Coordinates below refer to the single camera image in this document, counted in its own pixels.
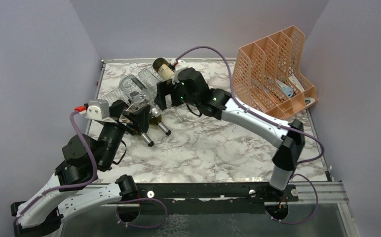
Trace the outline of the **clear round liquor bottle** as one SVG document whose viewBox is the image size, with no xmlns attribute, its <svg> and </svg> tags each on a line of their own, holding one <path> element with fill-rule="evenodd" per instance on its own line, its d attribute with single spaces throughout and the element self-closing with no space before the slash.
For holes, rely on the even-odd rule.
<svg viewBox="0 0 381 237">
<path fill-rule="evenodd" d="M 129 110 L 137 111 L 145 105 L 150 105 L 150 114 L 155 117 L 162 115 L 159 106 L 154 102 L 156 96 L 153 96 L 142 82 L 138 79 L 138 76 L 127 75 L 118 85 L 119 89 L 127 97 L 130 103 Z"/>
</svg>

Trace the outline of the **green wine bottle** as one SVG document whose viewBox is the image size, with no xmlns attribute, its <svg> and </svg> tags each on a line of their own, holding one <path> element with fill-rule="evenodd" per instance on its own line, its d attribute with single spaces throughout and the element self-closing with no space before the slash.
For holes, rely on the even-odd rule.
<svg viewBox="0 0 381 237">
<path fill-rule="evenodd" d="M 148 129 L 137 128 L 135 133 L 141 137 L 148 147 L 153 147 L 154 141 L 150 138 L 147 132 Z"/>
<path fill-rule="evenodd" d="M 156 125 L 166 136 L 171 134 L 171 130 L 162 122 L 162 115 L 155 117 L 153 114 L 150 114 L 150 124 Z"/>
<path fill-rule="evenodd" d="M 169 80 L 173 78 L 174 71 L 172 70 L 170 63 L 165 58 L 156 58 L 152 64 L 152 68 L 164 80 Z"/>
</svg>

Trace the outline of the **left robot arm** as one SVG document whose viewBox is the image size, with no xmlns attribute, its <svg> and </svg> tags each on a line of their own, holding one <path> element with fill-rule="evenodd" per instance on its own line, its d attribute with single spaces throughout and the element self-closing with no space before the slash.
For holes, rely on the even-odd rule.
<svg viewBox="0 0 381 237">
<path fill-rule="evenodd" d="M 43 237 L 58 230 L 62 223 L 80 213 L 111 201 L 137 201 L 139 191 L 130 175 L 122 175 L 104 187 L 80 194 L 97 180 L 98 171 L 108 171 L 125 133 L 133 134 L 149 127 L 150 106 L 131 111 L 123 100 L 110 104 L 96 99 L 78 106 L 70 114 L 76 134 L 62 148 L 64 160 L 49 181 L 29 200 L 11 205 L 14 235 Z M 83 134 L 75 123 L 75 115 L 100 123 L 97 139 Z"/>
</svg>

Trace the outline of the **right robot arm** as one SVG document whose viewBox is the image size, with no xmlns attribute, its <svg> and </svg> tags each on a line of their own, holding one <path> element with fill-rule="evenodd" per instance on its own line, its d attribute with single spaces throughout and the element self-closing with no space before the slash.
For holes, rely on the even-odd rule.
<svg viewBox="0 0 381 237">
<path fill-rule="evenodd" d="M 239 125 L 267 140 L 277 148 L 272 158 L 274 168 L 266 195 L 270 200 L 278 201 L 286 194 L 286 187 L 297 161 L 305 146 L 304 125 L 295 119 L 292 123 L 273 118 L 234 100 L 231 93 L 218 88 L 209 88 L 201 72 L 194 68 L 185 68 L 178 73 L 178 82 L 174 82 L 174 71 L 162 65 L 156 73 L 163 79 L 157 84 L 155 103 L 162 109 L 167 108 L 166 95 L 170 95 L 172 106 L 186 104 L 199 111 L 197 116 L 213 117 L 218 120 Z"/>
</svg>

